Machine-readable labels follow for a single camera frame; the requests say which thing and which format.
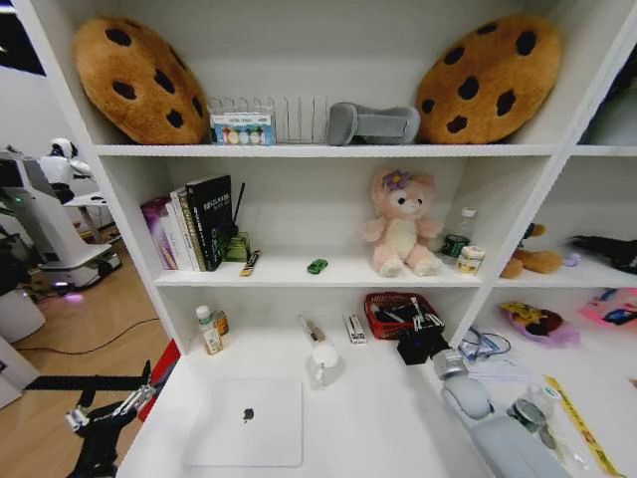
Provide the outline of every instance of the black book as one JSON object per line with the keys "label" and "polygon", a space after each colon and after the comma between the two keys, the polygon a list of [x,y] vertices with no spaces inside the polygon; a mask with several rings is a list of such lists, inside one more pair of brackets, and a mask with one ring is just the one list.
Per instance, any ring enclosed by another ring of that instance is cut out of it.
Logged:
{"label": "black book", "polygon": [[199,238],[206,271],[221,264],[232,229],[230,176],[204,177],[186,183],[188,205]]}

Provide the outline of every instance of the book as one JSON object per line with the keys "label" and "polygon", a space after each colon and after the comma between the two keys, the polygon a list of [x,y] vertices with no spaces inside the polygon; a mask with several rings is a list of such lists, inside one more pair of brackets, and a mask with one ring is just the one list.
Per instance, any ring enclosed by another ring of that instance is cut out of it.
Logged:
{"label": "book", "polygon": [[175,270],[177,269],[177,263],[175,262],[174,255],[170,249],[168,242],[168,236],[164,229],[164,222],[161,218],[168,216],[166,211],[166,202],[170,201],[168,197],[158,197],[151,201],[148,201],[141,205],[141,213],[148,226],[150,237],[157,249],[161,265],[164,269]]}
{"label": "book", "polygon": [[181,206],[181,213],[183,215],[184,224],[188,231],[188,237],[190,238],[190,244],[192,245],[192,254],[194,256],[193,265],[196,264],[198,271],[206,270],[206,263],[203,260],[203,252],[199,246],[199,235],[195,228],[195,222],[192,218],[192,212],[190,211],[190,205],[188,204],[188,194],[186,188],[183,187],[178,193],[179,205]]}
{"label": "book", "polygon": [[230,176],[204,177],[185,187],[206,271],[216,271],[232,232]]}
{"label": "book", "polygon": [[199,268],[199,262],[197,261],[197,255],[195,254],[194,247],[192,246],[193,238],[190,237],[190,232],[188,231],[188,226],[186,225],[186,219],[183,214],[181,202],[179,201],[180,194],[183,195],[184,201],[187,206],[188,200],[186,199],[185,187],[180,187],[179,189],[175,189],[174,191],[170,193],[170,198],[172,199],[172,205],[174,206],[175,215],[177,217],[177,224],[179,226],[179,231],[181,232],[181,235],[183,237],[184,245],[186,246],[186,253],[190,261],[190,267],[192,268],[193,271],[201,271],[201,269]]}
{"label": "book", "polygon": [[180,271],[192,271],[192,263],[186,251],[186,243],[184,242],[183,234],[181,234],[179,222],[177,222],[177,213],[175,206],[172,204],[172,199],[166,202],[166,211],[168,211],[168,224],[164,224],[164,229],[166,230],[170,250],[172,250],[177,267]]}

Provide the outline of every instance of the gray robotic arm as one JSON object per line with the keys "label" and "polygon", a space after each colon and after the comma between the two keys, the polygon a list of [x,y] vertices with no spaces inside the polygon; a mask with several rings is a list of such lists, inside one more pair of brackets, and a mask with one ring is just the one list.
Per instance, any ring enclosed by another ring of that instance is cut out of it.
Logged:
{"label": "gray robotic arm", "polygon": [[432,356],[441,395],[466,426],[474,444],[500,478],[568,478],[541,442],[506,414],[495,413],[487,389],[468,377],[462,356],[445,349]]}

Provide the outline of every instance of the book spine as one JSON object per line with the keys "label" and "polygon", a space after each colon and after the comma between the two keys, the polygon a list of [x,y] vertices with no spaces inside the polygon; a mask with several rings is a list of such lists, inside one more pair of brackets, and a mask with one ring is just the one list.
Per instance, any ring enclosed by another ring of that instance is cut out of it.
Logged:
{"label": "book spine", "polygon": [[190,211],[192,213],[195,230],[197,231],[197,238],[199,247],[201,248],[201,254],[203,256],[205,270],[212,271],[212,265],[210,264],[210,252],[208,251],[208,247],[206,246],[206,239],[204,237],[204,231],[201,225],[201,214],[199,212],[199,208],[195,204],[194,191],[192,190],[192,188],[188,187],[188,185],[186,185],[186,196],[188,198],[188,205],[190,206]]}
{"label": "book spine", "polygon": [[197,267],[200,271],[205,271],[206,263],[203,260],[203,253],[201,252],[201,247],[199,246],[199,236],[197,235],[195,223],[192,220],[192,213],[190,212],[190,206],[188,205],[188,195],[185,191],[179,193],[179,204],[181,205],[184,221],[186,223],[186,229],[188,230],[188,235],[190,236],[190,243],[192,244],[192,248],[195,253]]}
{"label": "book spine", "polygon": [[192,247],[192,240],[190,239],[190,234],[188,233],[188,226],[186,226],[186,219],[183,217],[183,210],[181,209],[181,203],[179,202],[179,192],[172,191],[170,193],[170,199],[172,199],[172,205],[175,210],[175,216],[177,217],[177,225],[179,227],[179,232],[183,237],[183,243],[186,248],[186,254],[188,255],[188,261],[190,263],[190,270],[199,271],[199,264],[197,263],[197,256],[195,254],[195,250]]}
{"label": "book spine", "polygon": [[157,253],[159,254],[161,265],[166,270],[175,270],[177,269],[177,264],[172,256],[172,251],[170,251],[166,231],[161,221],[161,212],[162,211],[157,209],[156,204],[141,206],[141,213],[146,220],[146,225],[148,226],[148,231],[150,232],[150,237],[155,245],[155,249],[157,249]]}
{"label": "book spine", "polygon": [[172,200],[166,202],[166,211],[168,211],[168,227],[166,234],[168,235],[168,242],[170,248],[175,256],[175,262],[180,271],[192,271],[192,264],[190,264],[190,258],[186,252],[186,244],[183,241],[183,235],[179,229],[179,223],[177,222],[177,214],[175,207],[172,205]]}

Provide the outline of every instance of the shelf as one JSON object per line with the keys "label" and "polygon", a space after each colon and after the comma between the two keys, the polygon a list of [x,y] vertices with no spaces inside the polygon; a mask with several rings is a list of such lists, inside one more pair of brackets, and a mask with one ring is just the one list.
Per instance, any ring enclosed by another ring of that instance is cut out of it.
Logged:
{"label": "shelf", "polygon": [[[326,259],[328,266],[318,275],[308,273],[314,259]],[[404,270],[399,277],[384,278],[370,267],[369,247],[270,247],[250,277],[239,277],[244,264],[224,262],[215,272],[165,271],[156,286],[216,287],[479,287],[475,276],[458,274],[445,266],[438,276],[418,277]]]}
{"label": "shelf", "polygon": [[637,276],[617,271],[597,259],[583,257],[577,266],[562,266],[553,274],[524,270],[516,279],[498,279],[496,287],[637,287]]}
{"label": "shelf", "polygon": [[446,157],[446,156],[543,156],[550,144],[405,144],[327,146],[279,144],[274,146],[220,146],[215,144],[140,145],[99,144],[101,156],[184,157]]}
{"label": "shelf", "polygon": [[637,146],[578,144],[573,156],[637,156]]}
{"label": "shelf", "polygon": [[[493,476],[460,420],[443,403],[432,363],[405,366],[396,342],[377,341],[367,324],[363,326],[368,344],[350,345],[341,312],[316,315],[344,364],[333,384],[316,390],[307,371],[312,346],[293,311],[285,317],[228,311],[230,332],[223,338],[224,350],[211,357],[195,341],[177,363],[118,473],[122,477],[212,473],[224,478],[381,478],[414,476],[426,469],[436,477]],[[303,383],[300,467],[194,470],[180,464],[199,407],[214,392],[215,380],[224,378]]]}

